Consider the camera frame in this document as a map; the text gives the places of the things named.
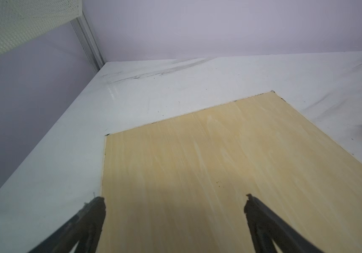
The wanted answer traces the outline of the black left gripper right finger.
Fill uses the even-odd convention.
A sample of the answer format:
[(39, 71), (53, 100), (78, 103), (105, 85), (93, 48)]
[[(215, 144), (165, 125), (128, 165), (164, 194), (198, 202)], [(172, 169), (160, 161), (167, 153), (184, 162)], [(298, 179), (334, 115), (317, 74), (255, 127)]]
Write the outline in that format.
[(267, 205), (252, 194), (247, 195), (244, 206), (254, 249), (257, 253), (320, 253), (314, 244), (306, 240)]

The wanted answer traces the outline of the light plywood board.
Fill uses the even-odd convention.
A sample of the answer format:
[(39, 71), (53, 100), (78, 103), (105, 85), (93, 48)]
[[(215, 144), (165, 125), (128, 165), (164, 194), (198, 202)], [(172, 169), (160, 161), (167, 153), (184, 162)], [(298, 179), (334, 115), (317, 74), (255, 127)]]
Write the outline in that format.
[(100, 253), (252, 253), (252, 194), (326, 253), (362, 253), (362, 164), (273, 92), (107, 136)]

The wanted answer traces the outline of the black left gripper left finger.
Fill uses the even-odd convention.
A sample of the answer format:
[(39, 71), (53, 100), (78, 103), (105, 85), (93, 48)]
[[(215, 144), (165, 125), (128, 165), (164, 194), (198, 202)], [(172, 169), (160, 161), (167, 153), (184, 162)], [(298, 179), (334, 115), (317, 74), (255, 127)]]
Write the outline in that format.
[(106, 217), (103, 197), (95, 197), (31, 253), (95, 253)]

